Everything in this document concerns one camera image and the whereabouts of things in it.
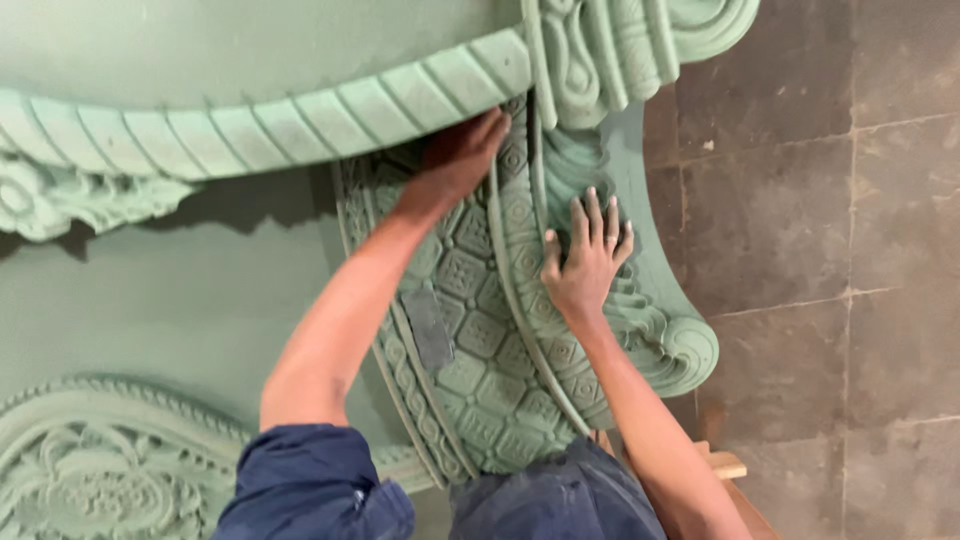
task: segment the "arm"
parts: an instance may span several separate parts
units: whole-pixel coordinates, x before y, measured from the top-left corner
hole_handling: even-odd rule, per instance
[[[477,187],[510,129],[493,109],[435,138],[424,170],[394,209],[337,270],[297,326],[267,379],[260,428],[348,424],[347,392],[420,241]]]
[[[613,276],[633,251],[630,222],[617,245],[616,199],[611,198],[604,223],[593,188],[588,191],[586,208],[574,199],[570,212],[569,257],[561,269],[559,240],[556,233],[548,231],[541,278],[587,353],[664,529],[671,538],[750,538],[720,480],[620,349],[603,315]]]

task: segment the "person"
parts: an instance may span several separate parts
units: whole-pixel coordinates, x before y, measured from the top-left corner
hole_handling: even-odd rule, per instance
[[[510,125],[509,114],[493,109],[436,135],[423,170],[337,270],[264,386],[261,433],[240,458],[236,496],[213,538],[395,540],[413,533],[413,505],[397,484],[378,480],[366,441],[349,426],[346,395],[420,241],[487,175]],[[614,274],[633,250],[630,223],[621,230],[616,200],[604,214],[593,189],[572,201],[570,212],[568,256],[561,264],[560,240],[546,232],[540,277],[587,353],[642,486],[580,438],[516,475],[484,475],[453,488],[449,537],[749,538],[726,490],[604,318]]]

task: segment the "hand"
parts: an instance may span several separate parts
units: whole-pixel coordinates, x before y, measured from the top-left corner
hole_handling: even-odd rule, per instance
[[[494,107],[436,134],[399,206],[439,218],[487,176],[510,124],[510,114]]]
[[[634,229],[628,221],[620,236],[616,197],[610,198],[604,223],[596,189],[587,190],[587,207],[579,197],[570,202],[572,238],[570,254],[563,270],[560,267],[561,246],[555,231],[546,232],[543,270],[540,279],[550,293],[550,300],[563,314],[573,331],[603,318],[616,271],[634,250]]]

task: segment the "shirt sleeve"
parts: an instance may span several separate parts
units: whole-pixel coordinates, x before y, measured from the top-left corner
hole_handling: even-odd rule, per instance
[[[213,539],[406,540],[413,525],[413,504],[399,485],[377,479],[359,431],[278,426],[241,455],[236,494]]]

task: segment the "navy blue shirt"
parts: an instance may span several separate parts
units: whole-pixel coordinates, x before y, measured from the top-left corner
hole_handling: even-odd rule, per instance
[[[640,485],[579,438],[515,475],[453,488],[450,539],[665,540]],[[329,424],[261,433],[240,457],[214,540],[406,540],[414,508],[380,482],[363,436]]]

